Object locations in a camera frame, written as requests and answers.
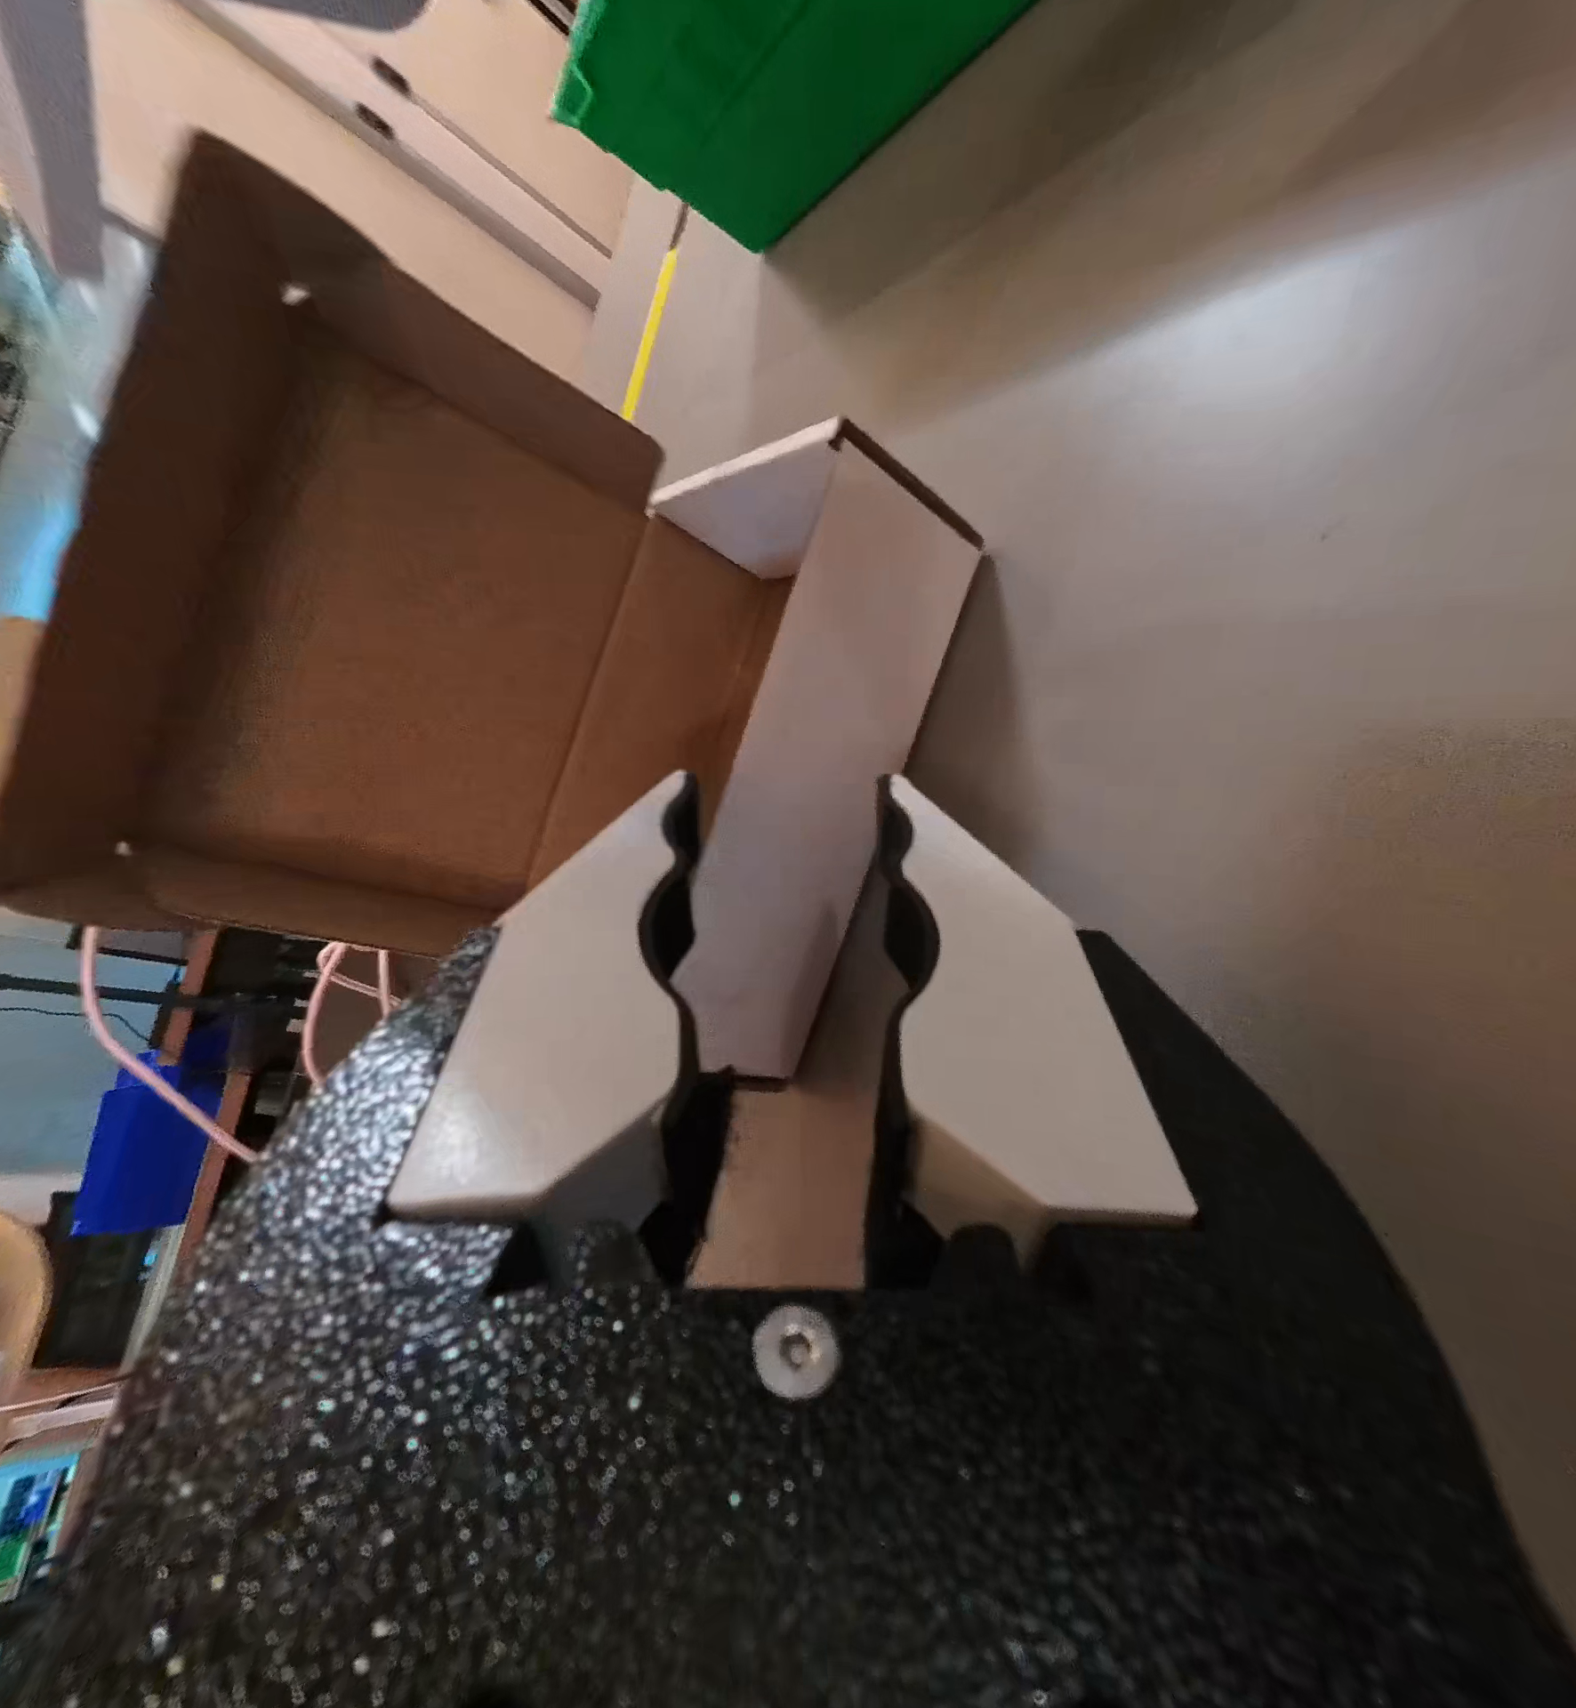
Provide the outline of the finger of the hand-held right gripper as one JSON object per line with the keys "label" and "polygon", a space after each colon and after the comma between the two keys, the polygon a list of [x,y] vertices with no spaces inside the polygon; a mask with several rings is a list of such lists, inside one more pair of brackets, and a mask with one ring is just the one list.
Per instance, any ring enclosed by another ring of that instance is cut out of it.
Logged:
{"label": "finger of the hand-held right gripper", "polygon": [[93,59],[79,0],[0,0],[0,183],[57,279],[104,279]]}

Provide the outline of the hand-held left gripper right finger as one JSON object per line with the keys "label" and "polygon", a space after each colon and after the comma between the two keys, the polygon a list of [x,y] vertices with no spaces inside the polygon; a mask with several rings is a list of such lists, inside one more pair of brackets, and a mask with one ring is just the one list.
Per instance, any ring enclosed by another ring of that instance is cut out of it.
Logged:
{"label": "hand-held left gripper right finger", "polygon": [[1086,947],[910,778],[882,778],[888,959],[882,1225],[993,1229],[1026,1270],[1054,1229],[1193,1229]]}

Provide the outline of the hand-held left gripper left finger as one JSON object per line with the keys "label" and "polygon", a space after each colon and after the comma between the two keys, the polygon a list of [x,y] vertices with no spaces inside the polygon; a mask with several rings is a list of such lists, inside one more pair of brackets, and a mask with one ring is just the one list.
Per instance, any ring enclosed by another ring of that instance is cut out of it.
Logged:
{"label": "hand-held left gripper left finger", "polygon": [[671,986],[697,855],[701,790],[677,771],[499,916],[390,1176],[390,1218],[532,1229],[553,1250],[666,1205],[660,1117],[697,1079]]}

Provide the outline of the white cardboard mailer box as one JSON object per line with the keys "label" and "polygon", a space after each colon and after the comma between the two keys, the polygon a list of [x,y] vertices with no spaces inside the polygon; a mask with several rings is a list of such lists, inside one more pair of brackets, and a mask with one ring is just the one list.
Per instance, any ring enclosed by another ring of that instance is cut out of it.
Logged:
{"label": "white cardboard mailer box", "polygon": [[0,908],[451,955],[671,782],[679,1065],[796,1072],[983,538],[660,448],[195,139],[0,757]]}

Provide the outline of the green plastic bin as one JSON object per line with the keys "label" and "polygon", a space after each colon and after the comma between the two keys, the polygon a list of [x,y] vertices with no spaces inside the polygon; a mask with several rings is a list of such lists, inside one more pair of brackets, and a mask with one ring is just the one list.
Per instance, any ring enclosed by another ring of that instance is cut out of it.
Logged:
{"label": "green plastic bin", "polygon": [[1026,0],[589,0],[553,122],[764,256]]}

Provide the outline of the white door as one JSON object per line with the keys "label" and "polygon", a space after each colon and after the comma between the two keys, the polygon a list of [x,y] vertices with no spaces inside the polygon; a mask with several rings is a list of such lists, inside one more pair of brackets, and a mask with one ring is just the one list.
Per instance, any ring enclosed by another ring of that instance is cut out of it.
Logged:
{"label": "white door", "polygon": [[468,148],[507,165],[583,242],[616,252],[633,174],[553,120],[570,34],[560,5],[430,0],[408,30],[369,43]]}
{"label": "white door", "polygon": [[571,306],[600,306],[613,252],[532,175],[446,120],[384,49],[356,49],[331,22],[274,5],[187,0],[181,11]]}

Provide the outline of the blue plastic bin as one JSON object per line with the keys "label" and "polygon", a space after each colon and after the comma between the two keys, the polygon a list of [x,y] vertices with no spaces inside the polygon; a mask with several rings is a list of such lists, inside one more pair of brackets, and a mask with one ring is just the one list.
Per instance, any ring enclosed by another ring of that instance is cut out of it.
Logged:
{"label": "blue plastic bin", "polygon": [[[178,1062],[156,1062],[148,1050],[138,1051],[138,1065],[156,1072],[204,1123],[220,1123],[239,1030],[239,1017],[199,1023]],[[204,1145],[213,1143],[195,1129],[195,1123],[166,1106],[134,1072],[117,1072],[115,1094],[100,1100],[85,1183],[72,1193],[72,1239],[156,1233],[187,1225]]]}

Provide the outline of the computer monitor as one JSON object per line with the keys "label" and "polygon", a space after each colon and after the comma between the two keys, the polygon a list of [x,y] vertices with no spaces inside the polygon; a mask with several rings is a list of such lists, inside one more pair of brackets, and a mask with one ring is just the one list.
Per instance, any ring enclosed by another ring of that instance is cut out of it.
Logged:
{"label": "computer monitor", "polygon": [[85,1453],[0,1464],[0,1607],[50,1560]]}

